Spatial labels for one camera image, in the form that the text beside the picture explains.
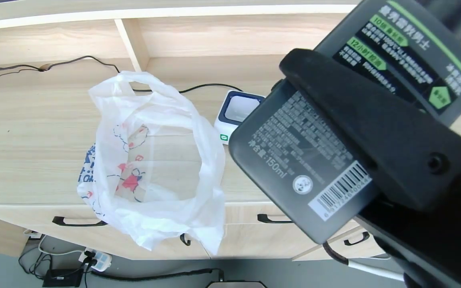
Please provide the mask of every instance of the white plastic bag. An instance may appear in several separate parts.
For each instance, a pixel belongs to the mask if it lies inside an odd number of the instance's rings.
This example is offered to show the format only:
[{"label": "white plastic bag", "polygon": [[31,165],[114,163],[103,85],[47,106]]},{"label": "white plastic bag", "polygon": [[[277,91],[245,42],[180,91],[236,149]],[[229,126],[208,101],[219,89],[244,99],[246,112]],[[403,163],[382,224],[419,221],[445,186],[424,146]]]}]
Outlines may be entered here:
[{"label": "white plastic bag", "polygon": [[[137,96],[130,82],[153,92]],[[216,130],[147,72],[123,71],[88,93],[101,122],[78,179],[85,203],[148,250],[188,233],[216,255],[225,215],[225,153]]]}]

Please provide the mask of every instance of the barcode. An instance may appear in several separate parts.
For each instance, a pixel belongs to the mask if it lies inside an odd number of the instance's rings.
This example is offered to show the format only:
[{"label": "barcode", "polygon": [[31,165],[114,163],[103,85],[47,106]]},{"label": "barcode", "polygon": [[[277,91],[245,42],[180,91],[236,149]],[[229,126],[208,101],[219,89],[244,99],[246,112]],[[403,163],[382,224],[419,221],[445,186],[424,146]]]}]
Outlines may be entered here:
[{"label": "barcode", "polygon": [[323,221],[326,221],[366,187],[369,182],[371,182],[371,177],[355,161],[309,202],[309,206]]}]

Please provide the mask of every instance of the floor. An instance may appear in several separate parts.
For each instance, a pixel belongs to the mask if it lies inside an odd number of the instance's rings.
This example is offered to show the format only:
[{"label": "floor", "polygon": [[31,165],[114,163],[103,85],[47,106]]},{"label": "floor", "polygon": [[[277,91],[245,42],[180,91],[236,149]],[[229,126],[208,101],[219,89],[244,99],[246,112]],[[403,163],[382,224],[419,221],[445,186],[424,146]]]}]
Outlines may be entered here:
[{"label": "floor", "polygon": [[[44,241],[44,250],[65,252],[81,247],[52,237]],[[37,250],[23,257],[24,266],[35,262]],[[55,256],[53,268],[77,268],[79,254]],[[26,275],[19,267],[17,258],[0,254],[0,288],[39,288],[42,281]],[[380,266],[396,272],[401,269],[391,260],[360,259],[360,262]],[[38,269],[44,273],[47,264]],[[131,261],[114,257],[106,273],[116,276],[144,277],[169,274],[202,268],[221,268],[226,280],[262,281],[267,288],[291,287],[353,287],[401,288],[404,283],[371,275],[343,266],[333,260],[291,262],[287,259],[275,260],[187,260],[187,261]],[[216,274],[184,276],[175,279],[156,280],[145,283],[116,282],[88,275],[88,288],[205,288],[216,281]]]}]

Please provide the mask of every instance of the drawer handle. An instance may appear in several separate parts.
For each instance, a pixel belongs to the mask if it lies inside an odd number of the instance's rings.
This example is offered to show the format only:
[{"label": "drawer handle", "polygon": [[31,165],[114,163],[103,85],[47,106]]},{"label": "drawer handle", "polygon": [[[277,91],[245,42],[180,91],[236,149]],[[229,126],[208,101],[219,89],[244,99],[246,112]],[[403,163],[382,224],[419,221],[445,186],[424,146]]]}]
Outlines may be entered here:
[{"label": "drawer handle", "polygon": [[181,238],[181,242],[183,242],[186,246],[190,246],[192,244],[191,240],[186,241],[186,239],[184,238],[184,233],[182,233],[179,238]]},{"label": "drawer handle", "polygon": [[344,240],[344,245],[346,246],[353,246],[355,244],[359,244],[361,242],[364,242],[366,241],[367,239],[369,239],[369,233],[366,231],[366,232],[362,232],[362,240],[359,240],[355,243],[350,243],[350,241],[348,241],[348,239]]},{"label": "drawer handle", "polygon": [[65,217],[55,216],[53,218],[53,223],[58,226],[66,226],[66,227],[96,227],[96,226],[108,225],[106,222],[102,220],[99,221],[99,223],[95,223],[95,224],[66,224],[64,220],[65,220]]},{"label": "drawer handle", "polygon": [[293,221],[273,221],[268,218],[268,215],[266,214],[258,214],[257,215],[257,221],[266,223],[266,224],[289,224],[293,223]]}]

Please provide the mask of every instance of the round logo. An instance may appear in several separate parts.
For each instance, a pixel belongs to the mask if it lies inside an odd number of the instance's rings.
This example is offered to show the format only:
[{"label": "round logo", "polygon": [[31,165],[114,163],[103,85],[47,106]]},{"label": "round logo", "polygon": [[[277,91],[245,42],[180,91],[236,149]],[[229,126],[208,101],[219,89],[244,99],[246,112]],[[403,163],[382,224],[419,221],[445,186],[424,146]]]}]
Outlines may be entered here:
[{"label": "round logo", "polygon": [[313,181],[306,175],[299,175],[293,180],[293,189],[298,194],[306,195],[313,189]]}]

